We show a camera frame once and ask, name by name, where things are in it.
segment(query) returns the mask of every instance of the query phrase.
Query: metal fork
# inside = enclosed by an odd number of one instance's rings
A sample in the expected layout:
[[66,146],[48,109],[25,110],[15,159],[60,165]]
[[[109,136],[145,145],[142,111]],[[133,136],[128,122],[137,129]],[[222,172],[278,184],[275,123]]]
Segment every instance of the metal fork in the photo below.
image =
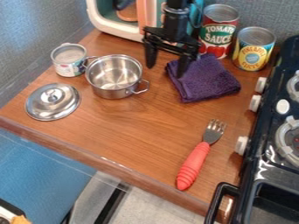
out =
[[203,142],[199,143],[189,157],[184,161],[177,175],[177,189],[185,190],[190,187],[199,174],[205,162],[205,157],[210,151],[210,145],[216,143],[223,135],[226,123],[212,119],[203,136]]

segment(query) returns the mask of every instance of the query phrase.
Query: countertop edge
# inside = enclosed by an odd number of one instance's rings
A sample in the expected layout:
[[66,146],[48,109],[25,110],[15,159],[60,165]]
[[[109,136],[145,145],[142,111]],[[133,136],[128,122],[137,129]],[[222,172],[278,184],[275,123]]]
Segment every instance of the countertop edge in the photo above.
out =
[[[94,169],[115,176],[133,186],[137,186],[146,192],[153,193],[158,197],[166,199],[174,204],[180,205],[196,214],[206,214],[209,205],[185,192],[180,192],[174,187],[168,186],[158,180],[134,171],[116,162],[99,157],[87,152],[80,147],[64,143],[59,139],[39,133],[34,129],[27,128],[11,119],[0,115],[0,127],[23,138],[41,144],[51,150],[57,151]],[[219,219],[224,211],[219,211]]]

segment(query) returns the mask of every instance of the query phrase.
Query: stove knob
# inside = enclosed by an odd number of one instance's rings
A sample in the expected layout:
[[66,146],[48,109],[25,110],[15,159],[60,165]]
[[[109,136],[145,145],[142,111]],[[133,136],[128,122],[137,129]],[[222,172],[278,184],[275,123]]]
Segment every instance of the stove knob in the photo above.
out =
[[238,153],[240,156],[243,156],[247,143],[248,143],[247,136],[239,136],[238,141],[236,143],[236,147],[234,148],[234,152]]
[[253,112],[256,112],[261,103],[261,95],[254,94],[253,98],[251,98],[249,109]]
[[276,104],[276,111],[280,115],[285,115],[289,112],[289,102],[287,100],[279,100]]
[[267,82],[267,78],[260,77],[256,83],[255,92],[262,94],[262,92],[264,92],[266,82]]

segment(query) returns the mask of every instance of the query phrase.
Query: pot handle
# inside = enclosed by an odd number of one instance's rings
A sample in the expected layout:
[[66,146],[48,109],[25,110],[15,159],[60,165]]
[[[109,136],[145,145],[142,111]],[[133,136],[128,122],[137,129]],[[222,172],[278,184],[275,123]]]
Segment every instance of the pot handle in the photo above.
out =
[[89,57],[86,57],[84,59],[84,62],[82,64],[82,66],[85,67],[85,68],[87,68],[87,66],[85,64],[87,63],[88,60],[90,60],[90,59],[98,59],[98,58],[99,58],[98,56],[89,56]]
[[145,82],[146,83],[146,88],[145,89],[142,89],[142,90],[140,90],[140,91],[134,91],[134,90],[131,90],[131,92],[133,93],[133,94],[135,94],[135,95],[139,95],[139,94],[141,94],[141,93],[144,93],[144,92],[146,92],[146,91],[148,91],[149,89],[150,89],[150,82],[149,81],[147,81],[147,80],[142,80],[141,82]]

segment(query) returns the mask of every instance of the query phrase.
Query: blue floor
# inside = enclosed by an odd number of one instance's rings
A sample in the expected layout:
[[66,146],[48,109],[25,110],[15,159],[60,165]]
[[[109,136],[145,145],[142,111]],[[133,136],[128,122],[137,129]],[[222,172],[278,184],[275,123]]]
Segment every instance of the blue floor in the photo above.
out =
[[0,129],[0,198],[34,224],[59,224],[95,170]]

